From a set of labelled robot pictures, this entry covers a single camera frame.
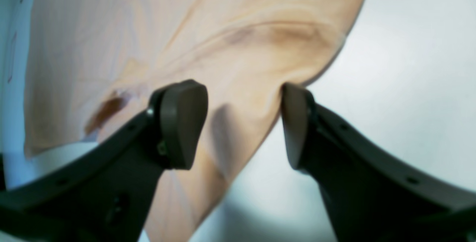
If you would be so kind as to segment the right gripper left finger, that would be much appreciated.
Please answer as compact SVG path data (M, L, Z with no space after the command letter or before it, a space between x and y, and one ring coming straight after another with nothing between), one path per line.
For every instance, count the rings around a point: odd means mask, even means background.
M208 111L194 80L153 92L105 142L51 174L1 192L1 231L29 242L137 242L165 170L190 170Z

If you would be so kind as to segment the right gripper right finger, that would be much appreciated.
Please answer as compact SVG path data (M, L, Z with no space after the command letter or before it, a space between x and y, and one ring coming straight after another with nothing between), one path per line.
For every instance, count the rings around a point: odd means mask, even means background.
M339 242L474 242L474 191L382 150L306 88L282 86L288 161L318 184Z

